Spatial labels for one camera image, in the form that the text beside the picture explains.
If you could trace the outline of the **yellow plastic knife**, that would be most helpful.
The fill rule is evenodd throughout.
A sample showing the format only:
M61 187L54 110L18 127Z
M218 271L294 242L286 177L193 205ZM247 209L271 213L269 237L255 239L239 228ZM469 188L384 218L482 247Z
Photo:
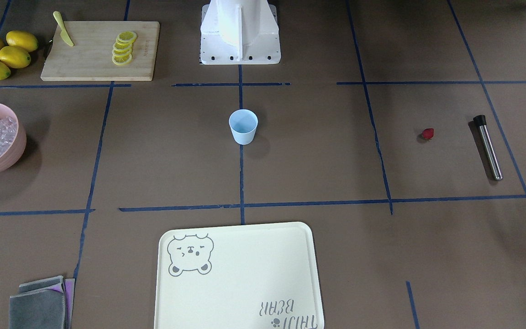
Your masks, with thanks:
M66 28L66 25L64 23L64 19L61 15L61 13L59 11L54 11L53 12L53 17L58 25L58 27L60 28L60 37L62 39L62 41L67 44L67 46L69 47L73 47L74 46L74 42L72 41L68 31L67 31L67 28Z

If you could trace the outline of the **light blue plastic cup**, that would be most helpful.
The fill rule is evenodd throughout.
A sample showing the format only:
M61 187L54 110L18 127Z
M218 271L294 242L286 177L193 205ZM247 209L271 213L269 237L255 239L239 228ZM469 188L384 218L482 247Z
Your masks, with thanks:
M254 140L258 127L258 117L251 110L236 110L230 115L228 125L235 142L246 145Z

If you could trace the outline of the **grey folded cloth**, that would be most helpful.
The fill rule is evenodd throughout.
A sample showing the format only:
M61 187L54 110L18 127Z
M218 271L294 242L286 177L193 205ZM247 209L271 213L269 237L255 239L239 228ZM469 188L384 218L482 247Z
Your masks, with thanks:
M10 329L66 329L64 277L40 279L19 286L9 297Z

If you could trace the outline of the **bamboo cutting board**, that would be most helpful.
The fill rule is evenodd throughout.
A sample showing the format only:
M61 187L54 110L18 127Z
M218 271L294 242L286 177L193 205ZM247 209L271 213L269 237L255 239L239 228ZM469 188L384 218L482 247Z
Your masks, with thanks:
M65 21L74 46L61 39L57 27L41 73L43 81L152 81L157 55L158 21ZM115 65L113 44L119 33L133 31L133 60Z

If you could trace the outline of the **cream bear print tray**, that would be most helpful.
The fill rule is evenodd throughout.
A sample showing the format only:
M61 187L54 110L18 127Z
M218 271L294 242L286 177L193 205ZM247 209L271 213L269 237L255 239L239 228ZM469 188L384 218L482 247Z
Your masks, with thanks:
M155 329L323 329L310 227L176 229L159 240Z

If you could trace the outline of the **steel muddler black tip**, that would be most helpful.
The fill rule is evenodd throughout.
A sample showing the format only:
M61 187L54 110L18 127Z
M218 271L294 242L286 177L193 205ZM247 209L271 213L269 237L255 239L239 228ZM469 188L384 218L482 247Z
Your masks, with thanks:
M503 175L500 169L500 165L497 159L497 156L494 151L494 146L491 141L491 136L488 130L488 125L485 115L476 115L473 118L474 125L476 125L478 132L480 134L480 139L483 144L484 152L486 158L488 159L489 169L491 172L491 177L495 181L503 180Z

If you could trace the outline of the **lemon slice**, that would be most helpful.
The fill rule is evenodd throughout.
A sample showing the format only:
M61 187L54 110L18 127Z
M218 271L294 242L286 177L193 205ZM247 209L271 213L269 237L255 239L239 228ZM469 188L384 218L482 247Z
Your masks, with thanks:
M133 54L127 54L125 56L112 56L111 61L114 65L127 65L133 60Z
M132 48L128 48L128 49L113 49L111 51L111 54L115 58L123 58L123 57L129 56L132 53L132 51L133 51Z
M137 39L137 33L134 31L122 31L116 37L116 43L132 44Z
M133 44L132 43L120 43L120 42L115 42L113 44L113 51L115 52L126 52L126 51L129 51L133 48Z

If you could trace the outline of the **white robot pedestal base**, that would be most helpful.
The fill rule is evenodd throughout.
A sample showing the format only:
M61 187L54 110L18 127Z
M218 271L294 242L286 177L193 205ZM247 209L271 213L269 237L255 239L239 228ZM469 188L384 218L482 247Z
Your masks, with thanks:
M267 0L211 0L202 6L203 65L267 65L281 59L276 6Z

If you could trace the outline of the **purple folded cloth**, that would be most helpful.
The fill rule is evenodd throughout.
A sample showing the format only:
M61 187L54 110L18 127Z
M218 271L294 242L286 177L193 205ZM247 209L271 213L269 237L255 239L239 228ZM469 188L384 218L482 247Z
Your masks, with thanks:
M74 290L76 280L74 278L64 278L56 276L52 278L53 290L64 293L65 298L65 323L64 328L70 329L72 325L74 310Z

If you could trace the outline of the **red strawberry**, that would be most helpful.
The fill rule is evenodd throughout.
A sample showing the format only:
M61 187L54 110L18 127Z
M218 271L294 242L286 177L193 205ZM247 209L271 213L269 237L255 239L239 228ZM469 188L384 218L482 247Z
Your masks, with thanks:
M421 133L421 137L424 140L432 140L432 138L435 136L435 129L433 128L426 128Z

